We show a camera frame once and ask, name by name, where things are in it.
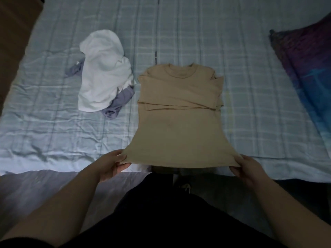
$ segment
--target wooden panel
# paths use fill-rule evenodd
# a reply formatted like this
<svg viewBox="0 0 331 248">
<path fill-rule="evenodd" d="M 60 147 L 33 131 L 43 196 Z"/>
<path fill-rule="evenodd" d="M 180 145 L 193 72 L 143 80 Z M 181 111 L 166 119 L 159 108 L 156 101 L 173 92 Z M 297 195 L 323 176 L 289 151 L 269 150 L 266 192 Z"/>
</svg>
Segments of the wooden panel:
<svg viewBox="0 0 331 248">
<path fill-rule="evenodd" d="M 0 0 L 0 113 L 41 10 L 40 0 Z"/>
</svg>

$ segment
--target person's left arm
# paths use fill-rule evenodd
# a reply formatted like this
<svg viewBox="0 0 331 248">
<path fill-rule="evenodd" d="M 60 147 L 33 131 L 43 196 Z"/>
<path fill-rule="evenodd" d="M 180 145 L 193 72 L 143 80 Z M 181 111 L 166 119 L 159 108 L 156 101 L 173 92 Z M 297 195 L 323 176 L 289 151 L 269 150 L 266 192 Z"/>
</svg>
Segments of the person's left arm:
<svg viewBox="0 0 331 248">
<path fill-rule="evenodd" d="M 30 237 L 60 246 L 77 236 L 99 182 L 107 180 L 130 166 L 119 165 L 122 150 L 103 155 L 87 166 L 27 218 L 15 225 L 2 240 Z"/>
</svg>

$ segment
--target plaid pattern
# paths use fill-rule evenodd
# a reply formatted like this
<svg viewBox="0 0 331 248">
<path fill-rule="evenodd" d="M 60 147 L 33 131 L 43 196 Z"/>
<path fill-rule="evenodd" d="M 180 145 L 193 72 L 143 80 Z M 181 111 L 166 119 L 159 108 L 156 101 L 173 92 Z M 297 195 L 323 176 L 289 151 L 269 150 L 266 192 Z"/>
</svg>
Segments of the plaid pattern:
<svg viewBox="0 0 331 248">
<path fill-rule="evenodd" d="M 0 120 L 0 171 L 79 171 L 125 148 L 138 126 L 136 94 L 117 119 L 77 110 L 79 77 L 64 71 L 79 43 L 110 29 L 135 77 L 157 63 L 225 75 L 223 130 L 274 179 L 331 182 L 331 160 L 269 45 L 268 31 L 316 22 L 331 0 L 46 0 Z M 227 167 L 212 170 L 229 175 Z"/>
</svg>

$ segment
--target crew neckline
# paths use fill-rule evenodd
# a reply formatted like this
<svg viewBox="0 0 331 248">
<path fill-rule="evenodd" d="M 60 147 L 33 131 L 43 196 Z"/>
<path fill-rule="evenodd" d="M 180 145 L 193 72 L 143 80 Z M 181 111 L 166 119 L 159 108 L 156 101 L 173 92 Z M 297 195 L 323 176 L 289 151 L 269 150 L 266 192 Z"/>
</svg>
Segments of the crew neckline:
<svg viewBox="0 0 331 248">
<path fill-rule="evenodd" d="M 168 63 L 165 66 L 165 71 L 172 77 L 188 78 L 196 72 L 197 68 L 198 65 L 195 63 L 192 63 L 188 66 L 175 66 L 172 65 L 171 63 Z"/>
</svg>

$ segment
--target black sleeve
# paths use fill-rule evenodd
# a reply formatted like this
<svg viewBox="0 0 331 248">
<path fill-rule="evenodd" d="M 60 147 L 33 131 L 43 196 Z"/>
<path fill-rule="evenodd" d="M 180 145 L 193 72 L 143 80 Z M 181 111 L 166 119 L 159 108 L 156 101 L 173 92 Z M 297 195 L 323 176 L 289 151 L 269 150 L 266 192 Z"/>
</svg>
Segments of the black sleeve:
<svg viewBox="0 0 331 248">
<path fill-rule="evenodd" d="M 1 248 L 6 248 L 6 247 L 40 247 L 40 248 L 53 248 L 54 246 L 38 240 L 34 238 L 29 238 L 29 237 L 15 237 L 15 238 L 10 238 L 6 239 L 4 241 L 0 242 L 0 247 Z"/>
</svg>

